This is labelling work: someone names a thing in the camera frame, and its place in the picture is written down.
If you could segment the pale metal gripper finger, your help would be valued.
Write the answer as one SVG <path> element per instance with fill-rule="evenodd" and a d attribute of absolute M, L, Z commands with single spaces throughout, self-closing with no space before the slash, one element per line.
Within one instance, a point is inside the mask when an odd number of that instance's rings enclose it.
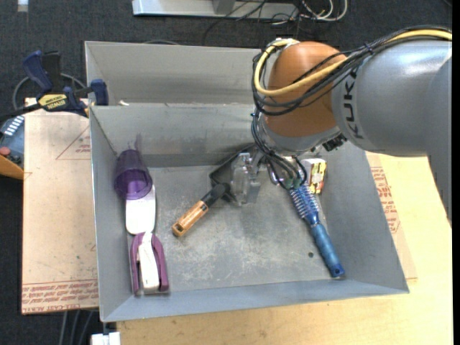
<path fill-rule="evenodd" d="M 246 203 L 249 187 L 249 172 L 247 166 L 235 162 L 231 166 L 231 192 L 238 206 Z"/>
<path fill-rule="evenodd" d="M 259 191 L 261 188 L 261 182 L 257 172 L 249 174 L 249 203 L 256 203 Z"/>

